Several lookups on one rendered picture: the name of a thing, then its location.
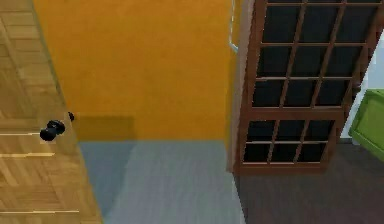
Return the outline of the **light wooden room door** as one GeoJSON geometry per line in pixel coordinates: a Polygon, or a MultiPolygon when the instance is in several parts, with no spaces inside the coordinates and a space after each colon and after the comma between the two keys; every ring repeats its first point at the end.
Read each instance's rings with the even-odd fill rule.
{"type": "Polygon", "coordinates": [[[0,224],[104,224],[32,0],[0,0],[0,224]]]}

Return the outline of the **black round door knob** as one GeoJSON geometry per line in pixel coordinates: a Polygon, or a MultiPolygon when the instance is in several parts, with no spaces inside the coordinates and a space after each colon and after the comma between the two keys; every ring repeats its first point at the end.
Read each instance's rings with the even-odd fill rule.
{"type": "Polygon", "coordinates": [[[72,112],[63,112],[51,117],[46,125],[40,129],[39,137],[46,142],[54,141],[57,137],[71,137],[72,123],[76,117],[72,112]]]}

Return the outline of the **brown wooden lattice shelf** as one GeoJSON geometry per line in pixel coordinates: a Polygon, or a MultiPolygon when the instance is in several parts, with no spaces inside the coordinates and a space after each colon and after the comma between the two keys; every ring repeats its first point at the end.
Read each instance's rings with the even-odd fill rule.
{"type": "Polygon", "coordinates": [[[384,0],[243,0],[228,167],[326,170],[384,29],[384,0]]]}

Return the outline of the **green box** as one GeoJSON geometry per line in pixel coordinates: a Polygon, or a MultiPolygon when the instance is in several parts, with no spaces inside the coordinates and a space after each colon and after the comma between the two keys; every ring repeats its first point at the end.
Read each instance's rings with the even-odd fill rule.
{"type": "Polygon", "coordinates": [[[349,135],[384,162],[384,89],[365,92],[349,135]]]}

